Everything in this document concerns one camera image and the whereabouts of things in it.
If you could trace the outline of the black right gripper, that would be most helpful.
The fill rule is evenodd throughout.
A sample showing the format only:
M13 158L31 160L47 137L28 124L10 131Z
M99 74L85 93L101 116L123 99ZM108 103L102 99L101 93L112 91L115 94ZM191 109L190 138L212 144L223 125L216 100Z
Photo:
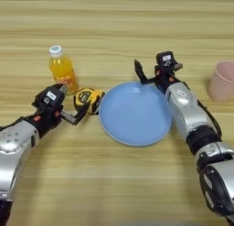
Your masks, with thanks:
M174 71L181 70L183 68L182 63L177 63L174 67ZM153 78L146 78L143 72L143 67L141 63L136 59L134 61L134 69L135 72L140 79L142 84L150 84L154 83L155 86L162 92L165 93L166 90L173 84L178 83L179 79L176 78L173 72L166 72L161 70L156 70L154 72Z

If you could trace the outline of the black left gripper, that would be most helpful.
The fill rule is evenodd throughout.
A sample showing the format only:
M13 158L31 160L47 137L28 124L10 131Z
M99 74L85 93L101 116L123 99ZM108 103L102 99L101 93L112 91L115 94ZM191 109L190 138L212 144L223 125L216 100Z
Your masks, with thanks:
M56 83L54 87L62 91L64 94L67 94L69 90L68 86L62 83ZM74 116L69 113L56 110L52 113L42 112L32 114L26 118L26 121L37 129L39 137L42 138L50 130L57 127L62 119L69 122L70 124L77 125L86 116L90 108L90 102L85 102L82 104L74 103L74 105L77 111Z

